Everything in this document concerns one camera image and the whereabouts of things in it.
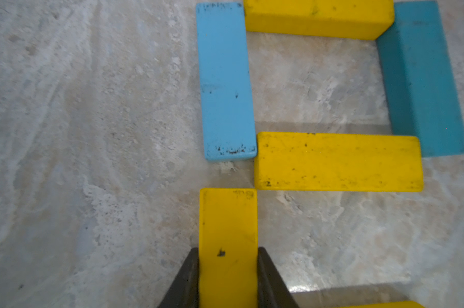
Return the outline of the teal block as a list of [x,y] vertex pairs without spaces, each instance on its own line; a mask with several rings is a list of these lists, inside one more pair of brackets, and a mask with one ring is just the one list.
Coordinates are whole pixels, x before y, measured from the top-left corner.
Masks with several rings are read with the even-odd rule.
[[377,39],[391,131],[419,138],[423,157],[464,154],[464,123],[436,1],[395,3]]

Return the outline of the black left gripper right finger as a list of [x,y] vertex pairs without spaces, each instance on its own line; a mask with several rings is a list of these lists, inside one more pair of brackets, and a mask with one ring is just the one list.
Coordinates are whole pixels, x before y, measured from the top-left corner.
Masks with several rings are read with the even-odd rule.
[[258,307],[299,308],[264,247],[258,248]]

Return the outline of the light blue block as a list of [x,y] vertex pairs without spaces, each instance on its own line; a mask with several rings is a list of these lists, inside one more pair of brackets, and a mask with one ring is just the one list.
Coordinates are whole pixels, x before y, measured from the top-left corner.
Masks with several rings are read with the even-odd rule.
[[198,3],[196,29],[205,158],[254,158],[258,150],[242,3]]

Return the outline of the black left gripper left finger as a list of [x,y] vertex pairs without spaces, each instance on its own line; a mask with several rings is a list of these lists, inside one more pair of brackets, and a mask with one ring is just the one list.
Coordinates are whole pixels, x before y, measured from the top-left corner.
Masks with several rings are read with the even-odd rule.
[[158,308],[199,306],[199,250],[192,248]]

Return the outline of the yellow block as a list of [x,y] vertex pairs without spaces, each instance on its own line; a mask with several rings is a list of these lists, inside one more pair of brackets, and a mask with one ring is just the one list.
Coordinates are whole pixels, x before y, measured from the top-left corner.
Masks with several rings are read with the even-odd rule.
[[413,136],[261,132],[257,190],[419,193],[420,142]]
[[254,189],[204,188],[199,197],[200,307],[257,307]]
[[249,32],[374,41],[395,21],[392,0],[244,1]]
[[370,305],[349,306],[344,308],[424,308],[422,305],[413,301],[390,302]]

